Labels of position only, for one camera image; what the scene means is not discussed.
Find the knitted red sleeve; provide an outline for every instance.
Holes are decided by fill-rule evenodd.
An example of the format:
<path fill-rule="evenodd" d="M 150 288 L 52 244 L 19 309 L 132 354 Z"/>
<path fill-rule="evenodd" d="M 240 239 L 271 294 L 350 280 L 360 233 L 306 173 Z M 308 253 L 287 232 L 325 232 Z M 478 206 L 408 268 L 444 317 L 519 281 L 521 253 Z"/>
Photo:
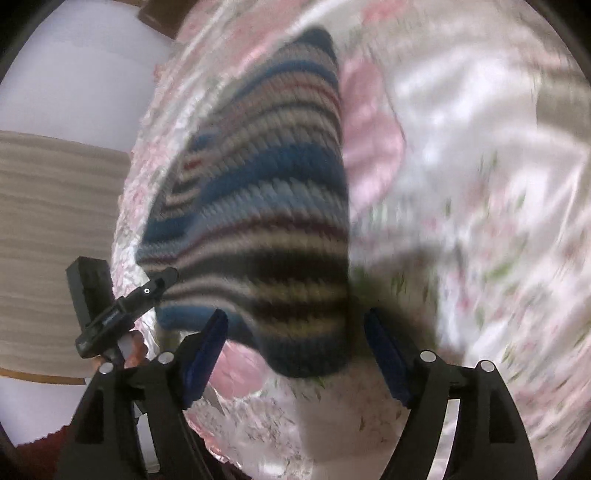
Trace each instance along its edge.
<path fill-rule="evenodd" d="M 61 446 L 66 441 L 67 427 L 31 443 L 17 446 L 17 452 L 33 480 L 51 480 L 56 473 Z"/>

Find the black mechanical device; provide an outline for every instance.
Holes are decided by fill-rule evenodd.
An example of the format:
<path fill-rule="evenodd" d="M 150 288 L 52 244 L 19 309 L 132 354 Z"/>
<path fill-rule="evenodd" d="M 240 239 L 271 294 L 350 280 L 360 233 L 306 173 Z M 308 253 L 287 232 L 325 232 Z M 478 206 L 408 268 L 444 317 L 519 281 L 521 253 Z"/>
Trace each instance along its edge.
<path fill-rule="evenodd" d="M 82 357 L 110 355 L 88 386 L 70 425 L 56 480 L 144 480 L 133 403 L 150 424 L 161 473 L 168 480 L 222 480 L 222 467 L 196 439 L 183 409 L 199 399 L 228 335 L 228 318 L 214 312 L 205 329 L 185 338 L 176 352 L 148 365 L 124 369 L 120 336 L 157 304 L 177 279 L 165 270 L 127 297 L 115 299 L 106 262 L 79 258 L 67 270 L 82 334 Z M 445 363 L 420 351 L 390 314 L 372 309 L 365 335 L 393 398 L 410 409 L 398 446 L 381 480 L 424 480 L 433 462 L 447 403 L 460 400 L 459 419 L 444 478 L 536 480 L 531 447 L 509 391 L 495 365 Z"/>

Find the small white circle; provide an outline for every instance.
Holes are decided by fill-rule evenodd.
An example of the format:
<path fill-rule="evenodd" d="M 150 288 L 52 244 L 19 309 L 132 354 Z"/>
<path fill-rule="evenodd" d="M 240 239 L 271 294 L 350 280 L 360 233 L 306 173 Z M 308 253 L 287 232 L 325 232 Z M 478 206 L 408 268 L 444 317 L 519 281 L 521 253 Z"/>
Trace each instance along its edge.
<path fill-rule="evenodd" d="M 437 355 L 435 355 L 431 350 L 423 350 L 421 352 L 421 360 L 428 364 L 432 364 L 435 360 L 437 360 Z"/>
<path fill-rule="evenodd" d="M 172 352 L 164 352 L 158 355 L 158 362 L 163 365 L 169 364 L 174 360 L 174 353 Z"/>
<path fill-rule="evenodd" d="M 113 364 L 107 362 L 99 367 L 99 372 L 103 375 L 110 374 L 113 371 Z"/>
<path fill-rule="evenodd" d="M 495 364 L 489 360 L 483 360 L 480 362 L 480 368 L 482 368 L 485 372 L 494 372 Z"/>

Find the knitted beanie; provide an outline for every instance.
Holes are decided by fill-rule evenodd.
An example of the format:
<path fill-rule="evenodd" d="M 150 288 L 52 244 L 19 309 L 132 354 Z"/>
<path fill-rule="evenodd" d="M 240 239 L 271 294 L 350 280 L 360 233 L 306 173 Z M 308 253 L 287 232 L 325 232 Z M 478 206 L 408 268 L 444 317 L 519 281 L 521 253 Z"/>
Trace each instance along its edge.
<path fill-rule="evenodd" d="M 165 329 L 199 331 L 215 308 L 229 336 L 287 377 L 348 358 L 348 188 L 330 35 L 306 31 L 209 116 L 156 197 L 137 263 L 172 265 Z"/>

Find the white satin fabric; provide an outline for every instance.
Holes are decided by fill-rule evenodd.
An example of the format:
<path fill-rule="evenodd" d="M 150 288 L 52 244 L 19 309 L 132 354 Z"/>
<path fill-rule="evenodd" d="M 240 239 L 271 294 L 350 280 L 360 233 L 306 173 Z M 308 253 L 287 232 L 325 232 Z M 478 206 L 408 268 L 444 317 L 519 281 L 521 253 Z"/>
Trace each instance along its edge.
<path fill-rule="evenodd" d="M 371 95 L 342 90 L 344 102 L 364 98 L 349 117 L 360 143 L 349 144 L 348 166 L 360 311 L 401 307 L 421 346 L 457 364 L 496 363 L 549 480 L 591 419 L 591 89 L 525 2 L 198 3 L 134 149 L 113 246 L 116 293 L 145 279 L 135 249 L 187 137 L 237 77 L 317 24 L 343 68 L 380 77 Z M 380 135 L 360 138 L 355 125 Z M 158 351 L 153 314 L 138 327 Z M 255 480 L 377 479 L 407 414 L 358 339 L 343 372 L 307 381 L 279 377 L 229 343 L 187 419 Z M 456 417 L 452 405 L 431 479 L 443 475 Z"/>

